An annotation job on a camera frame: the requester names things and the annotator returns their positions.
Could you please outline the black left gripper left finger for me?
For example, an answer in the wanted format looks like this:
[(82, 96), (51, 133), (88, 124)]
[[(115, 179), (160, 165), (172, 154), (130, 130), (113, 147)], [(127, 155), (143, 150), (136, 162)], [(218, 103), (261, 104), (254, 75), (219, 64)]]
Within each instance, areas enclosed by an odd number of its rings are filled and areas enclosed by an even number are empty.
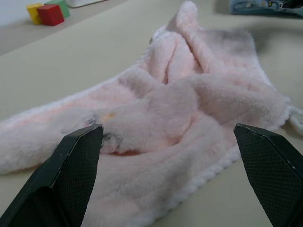
[(94, 187), (103, 126), (66, 135), (0, 217), (0, 227), (81, 227)]

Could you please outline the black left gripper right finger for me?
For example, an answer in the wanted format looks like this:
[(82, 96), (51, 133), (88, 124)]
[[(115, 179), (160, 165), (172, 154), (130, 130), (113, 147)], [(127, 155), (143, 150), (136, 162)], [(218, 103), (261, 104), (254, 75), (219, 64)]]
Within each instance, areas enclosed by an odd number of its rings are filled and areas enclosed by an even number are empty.
[(234, 134), (253, 191), (273, 227), (303, 227), (303, 155), (283, 136), (236, 124)]

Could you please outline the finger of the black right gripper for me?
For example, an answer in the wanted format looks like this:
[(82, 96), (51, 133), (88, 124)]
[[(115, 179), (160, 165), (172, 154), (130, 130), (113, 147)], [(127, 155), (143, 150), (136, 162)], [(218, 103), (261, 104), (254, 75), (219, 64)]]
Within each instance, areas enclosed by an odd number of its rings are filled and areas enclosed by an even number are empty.
[(280, 7), (283, 9), (299, 9), (303, 7), (303, 0), (284, 0)]

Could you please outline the pink fluffy towel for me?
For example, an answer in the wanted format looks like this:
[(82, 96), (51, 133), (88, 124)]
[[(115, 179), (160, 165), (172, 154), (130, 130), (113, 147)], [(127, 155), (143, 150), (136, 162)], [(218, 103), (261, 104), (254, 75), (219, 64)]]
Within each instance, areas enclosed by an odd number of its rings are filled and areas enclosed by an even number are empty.
[(65, 135), (102, 124), (81, 227), (146, 227), (239, 159), (235, 124), (289, 121), (303, 134), (297, 114), (260, 66), (252, 35), (200, 27), (185, 1), (124, 72), (0, 122), (0, 175), (41, 165)]

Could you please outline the light blue folded towel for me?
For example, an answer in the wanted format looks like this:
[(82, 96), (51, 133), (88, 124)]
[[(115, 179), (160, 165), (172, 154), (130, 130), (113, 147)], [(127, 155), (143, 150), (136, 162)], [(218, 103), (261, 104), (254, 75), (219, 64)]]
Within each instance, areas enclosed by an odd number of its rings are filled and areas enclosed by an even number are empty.
[(303, 7), (299, 9), (283, 9), (280, 4), (284, 0), (229, 0), (229, 11), (234, 15), (270, 15), (292, 14), (303, 17)]

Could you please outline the red wooden block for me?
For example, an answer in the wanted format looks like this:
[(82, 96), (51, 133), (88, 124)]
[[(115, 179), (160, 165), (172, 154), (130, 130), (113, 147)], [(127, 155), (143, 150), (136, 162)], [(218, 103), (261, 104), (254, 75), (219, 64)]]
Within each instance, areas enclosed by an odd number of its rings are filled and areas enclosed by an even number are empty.
[(47, 4), (37, 8), (38, 15), (43, 25), (56, 26), (65, 21), (58, 4)]

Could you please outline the yellow wooden block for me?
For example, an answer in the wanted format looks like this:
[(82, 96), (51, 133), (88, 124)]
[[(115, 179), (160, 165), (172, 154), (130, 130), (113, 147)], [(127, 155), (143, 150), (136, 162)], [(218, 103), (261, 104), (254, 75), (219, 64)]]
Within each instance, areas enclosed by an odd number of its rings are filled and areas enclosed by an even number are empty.
[(43, 6), (42, 3), (34, 3), (34, 4), (29, 4), (26, 5), (26, 9), (30, 15), (31, 21), (35, 24), (35, 25), (39, 25), (42, 24), (42, 20), (38, 14), (37, 9), (39, 7)]

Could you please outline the green wooden block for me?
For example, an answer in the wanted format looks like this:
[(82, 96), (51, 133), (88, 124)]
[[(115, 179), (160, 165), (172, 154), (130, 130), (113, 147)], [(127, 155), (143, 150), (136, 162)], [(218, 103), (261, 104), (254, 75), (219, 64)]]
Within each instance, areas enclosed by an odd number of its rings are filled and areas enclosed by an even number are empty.
[(60, 6), (64, 18), (68, 18), (70, 16), (69, 8), (65, 0), (50, 0), (45, 3), (45, 5), (51, 4), (56, 4)]

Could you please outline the flat white box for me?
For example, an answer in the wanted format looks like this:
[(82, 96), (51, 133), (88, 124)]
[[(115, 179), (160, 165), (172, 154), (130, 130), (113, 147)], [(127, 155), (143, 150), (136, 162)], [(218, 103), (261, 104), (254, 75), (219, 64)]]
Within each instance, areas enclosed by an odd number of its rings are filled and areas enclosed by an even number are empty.
[(91, 4), (104, 2), (107, 0), (65, 0), (70, 8), (80, 8)]

